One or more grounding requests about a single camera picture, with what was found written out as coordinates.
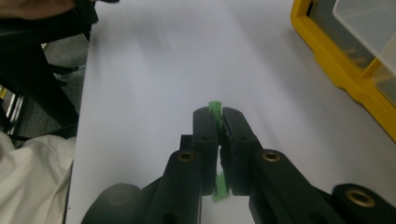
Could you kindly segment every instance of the black plastic part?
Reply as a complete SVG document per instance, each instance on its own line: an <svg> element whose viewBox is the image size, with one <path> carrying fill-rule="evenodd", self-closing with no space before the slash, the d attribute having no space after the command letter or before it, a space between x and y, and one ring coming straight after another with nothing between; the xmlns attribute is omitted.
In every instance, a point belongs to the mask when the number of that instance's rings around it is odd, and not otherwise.
<svg viewBox="0 0 396 224"><path fill-rule="evenodd" d="M193 149L192 134L182 134L180 137L180 148Z"/></svg>
<svg viewBox="0 0 396 224"><path fill-rule="evenodd" d="M99 195L81 224L142 223L141 191L128 184L117 184Z"/></svg>
<svg viewBox="0 0 396 224"><path fill-rule="evenodd" d="M227 187L233 195L249 195L253 180L252 161L257 150L262 148L251 131L244 115L238 110L223 107L223 142L220 157Z"/></svg>
<svg viewBox="0 0 396 224"><path fill-rule="evenodd" d="M345 223L282 153L258 151L253 172L276 223Z"/></svg>
<svg viewBox="0 0 396 224"><path fill-rule="evenodd" d="M84 24L95 24L99 21L93 2L90 0L76 0L76 10Z"/></svg>
<svg viewBox="0 0 396 224"><path fill-rule="evenodd" d="M385 224L396 222L396 209L371 190L354 184L336 186L333 207L348 223Z"/></svg>
<svg viewBox="0 0 396 224"><path fill-rule="evenodd" d="M152 201L154 200L155 193L157 192L158 187L160 186L161 179L158 178L151 184L145 186L141 190L141 204L140 204L140 211L141 211L141 216L142 220L138 224L143 223L144 217L147 215L147 212L149 211L149 208L152 205Z"/></svg>
<svg viewBox="0 0 396 224"><path fill-rule="evenodd" d="M328 194L327 192L321 190L321 189L317 189L315 188L318 192L318 194L320 194L320 196L327 202L327 203L332 203L332 195Z"/></svg>
<svg viewBox="0 0 396 224"><path fill-rule="evenodd" d="M174 152L166 165L145 223L200 223L201 183L201 155L187 149Z"/></svg>
<svg viewBox="0 0 396 224"><path fill-rule="evenodd" d="M219 140L215 116L209 107L197 109L193 113L193 149L202 157L202 193L211 195L216 186Z"/></svg>
<svg viewBox="0 0 396 224"><path fill-rule="evenodd" d="M276 217L271 205L256 182L253 182L252 185L248 207L255 224L276 224Z"/></svg>

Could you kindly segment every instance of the gray floor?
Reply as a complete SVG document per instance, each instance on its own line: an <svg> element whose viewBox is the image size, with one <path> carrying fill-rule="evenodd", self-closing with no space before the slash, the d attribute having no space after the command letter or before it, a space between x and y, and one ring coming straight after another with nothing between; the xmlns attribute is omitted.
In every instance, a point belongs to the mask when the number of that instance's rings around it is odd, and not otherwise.
<svg viewBox="0 0 396 224"><path fill-rule="evenodd" d="M77 35L49 43L45 48L49 63L67 67L79 66L77 72L62 76L62 80L67 83L67 86L63 87L64 92L75 105L77 111L79 111L81 102L88 44L84 35ZM50 118L34 101L24 97L15 134L25 137L37 137L59 128L60 125Z"/></svg>

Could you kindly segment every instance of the plastic container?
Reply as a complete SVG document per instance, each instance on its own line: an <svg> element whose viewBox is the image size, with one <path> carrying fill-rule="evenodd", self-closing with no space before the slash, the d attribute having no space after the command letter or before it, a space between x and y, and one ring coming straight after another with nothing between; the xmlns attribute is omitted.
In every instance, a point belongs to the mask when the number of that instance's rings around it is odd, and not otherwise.
<svg viewBox="0 0 396 224"><path fill-rule="evenodd" d="M396 141L396 1L294 0L290 18L334 85Z"/></svg>
<svg viewBox="0 0 396 224"><path fill-rule="evenodd" d="M396 1L337 0L334 17L396 74Z"/></svg>

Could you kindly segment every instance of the white cloth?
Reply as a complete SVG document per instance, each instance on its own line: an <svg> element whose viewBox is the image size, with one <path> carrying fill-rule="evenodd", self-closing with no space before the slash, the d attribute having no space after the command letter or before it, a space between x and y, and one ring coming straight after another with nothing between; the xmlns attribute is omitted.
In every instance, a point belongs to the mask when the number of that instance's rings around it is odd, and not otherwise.
<svg viewBox="0 0 396 224"><path fill-rule="evenodd" d="M15 149L0 133L1 224L63 223L75 144L46 135Z"/></svg>

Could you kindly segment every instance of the hand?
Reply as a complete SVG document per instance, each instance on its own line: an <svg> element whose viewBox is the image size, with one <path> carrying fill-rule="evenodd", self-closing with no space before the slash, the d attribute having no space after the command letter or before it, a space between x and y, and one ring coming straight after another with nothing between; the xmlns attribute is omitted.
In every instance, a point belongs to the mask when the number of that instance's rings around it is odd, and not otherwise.
<svg viewBox="0 0 396 224"><path fill-rule="evenodd" d="M75 0L0 0L0 19L44 19L72 9Z"/></svg>

